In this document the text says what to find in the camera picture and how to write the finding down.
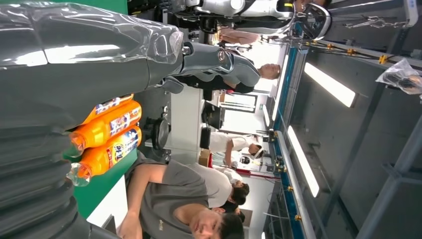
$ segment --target black hair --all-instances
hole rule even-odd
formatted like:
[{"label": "black hair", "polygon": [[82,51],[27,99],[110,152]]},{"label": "black hair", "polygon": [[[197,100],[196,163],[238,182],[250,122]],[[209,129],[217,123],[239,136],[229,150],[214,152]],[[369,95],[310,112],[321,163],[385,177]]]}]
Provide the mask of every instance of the black hair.
[{"label": "black hair", "polygon": [[221,239],[244,239],[243,224],[240,217],[234,213],[223,214],[220,229]]},{"label": "black hair", "polygon": [[322,6],[327,8],[331,4],[331,2],[332,2],[332,0],[325,0],[324,4]]},{"label": "black hair", "polygon": [[[258,148],[258,151],[260,150],[260,149],[262,149],[262,146],[260,146],[260,145],[258,145],[258,144],[256,144],[256,147]],[[256,153],[254,153],[252,156],[254,156],[255,158],[260,158],[260,157],[262,157],[263,155],[264,155],[264,151],[262,150],[258,155],[256,155]]]},{"label": "black hair", "polygon": [[240,217],[240,220],[242,221],[242,223],[244,223],[245,222],[245,214],[243,214],[243,212],[242,211],[240,211],[240,213],[239,213],[239,215],[238,215],[239,217]]},{"label": "black hair", "polygon": [[243,187],[242,188],[245,190],[246,195],[248,196],[248,194],[249,194],[249,185],[247,183],[243,183]]},{"label": "black hair", "polygon": [[220,208],[223,208],[226,213],[234,213],[237,207],[238,205],[236,203],[226,201]]},{"label": "black hair", "polygon": [[244,187],[241,187],[241,188],[233,187],[233,194],[231,195],[231,198],[238,205],[243,205],[246,202],[246,195],[248,195],[248,193],[249,192],[246,191]]}]

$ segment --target orange bottle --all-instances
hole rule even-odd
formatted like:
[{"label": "orange bottle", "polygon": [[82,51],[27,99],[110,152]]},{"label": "orange bottle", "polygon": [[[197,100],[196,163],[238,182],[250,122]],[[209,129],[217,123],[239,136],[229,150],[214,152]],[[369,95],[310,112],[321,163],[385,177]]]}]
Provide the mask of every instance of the orange bottle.
[{"label": "orange bottle", "polygon": [[70,134],[72,144],[81,155],[86,148],[101,146],[113,136],[135,125],[141,116],[141,105],[136,101],[130,101],[76,128]]},{"label": "orange bottle", "polygon": [[133,99],[133,94],[130,94],[126,96],[116,97],[102,104],[96,105],[95,108],[91,111],[91,113],[88,115],[88,117],[85,119],[85,121],[81,125],[88,124],[93,119],[98,118],[104,115],[105,113],[116,109],[119,106],[129,103],[132,99]]},{"label": "orange bottle", "polygon": [[105,145],[89,148],[82,155],[79,163],[72,163],[72,169],[67,177],[75,186],[86,186],[93,176],[102,175],[136,149],[142,141],[141,129],[132,126]]}]

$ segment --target window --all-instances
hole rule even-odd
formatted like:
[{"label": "window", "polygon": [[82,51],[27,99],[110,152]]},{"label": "window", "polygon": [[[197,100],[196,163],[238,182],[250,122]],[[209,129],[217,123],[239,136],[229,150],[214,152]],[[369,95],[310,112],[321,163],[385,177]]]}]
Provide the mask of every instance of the window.
[{"label": "window", "polygon": [[221,107],[227,110],[255,113],[258,96],[248,94],[225,94]]}]

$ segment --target black chair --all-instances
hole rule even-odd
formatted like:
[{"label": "black chair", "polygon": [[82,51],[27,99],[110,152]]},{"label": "black chair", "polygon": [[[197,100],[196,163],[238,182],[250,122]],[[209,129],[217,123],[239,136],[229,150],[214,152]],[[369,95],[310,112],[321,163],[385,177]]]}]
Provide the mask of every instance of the black chair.
[{"label": "black chair", "polygon": [[170,130],[171,126],[165,118],[147,118],[143,134],[145,139],[151,139],[154,149],[161,150],[166,146]]}]

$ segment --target ceiling light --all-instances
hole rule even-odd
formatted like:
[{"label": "ceiling light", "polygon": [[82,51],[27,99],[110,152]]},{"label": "ceiling light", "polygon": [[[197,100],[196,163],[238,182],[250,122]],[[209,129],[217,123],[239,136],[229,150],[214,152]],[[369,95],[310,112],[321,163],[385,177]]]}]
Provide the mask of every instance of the ceiling light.
[{"label": "ceiling light", "polygon": [[262,106],[262,111],[264,112],[265,125],[268,127],[270,126],[270,116],[268,115],[268,110],[267,110],[266,105]]},{"label": "ceiling light", "polygon": [[309,189],[311,190],[312,196],[316,197],[319,192],[319,185],[317,179],[315,178],[315,175],[312,172],[311,166],[309,165],[305,153],[303,152],[302,147],[299,144],[299,140],[296,137],[296,134],[291,126],[289,126],[289,129],[287,130],[287,134],[289,135],[290,142],[292,142],[293,149],[295,150],[296,156],[298,157],[299,164],[301,165]]},{"label": "ceiling light", "polygon": [[278,111],[278,104],[280,103],[281,89],[283,87],[284,75],[286,74],[287,62],[288,61],[289,61],[289,55],[286,55],[284,57],[284,61],[283,61],[283,69],[281,70],[281,74],[280,74],[280,82],[278,84],[278,89],[277,89],[276,103],[274,104],[273,115],[271,117],[273,119],[273,121],[276,120],[276,115],[277,115],[277,111]]},{"label": "ceiling light", "polygon": [[305,73],[341,101],[345,106],[352,106],[356,93],[354,93],[351,89],[345,87],[343,84],[308,62],[305,64]]}]

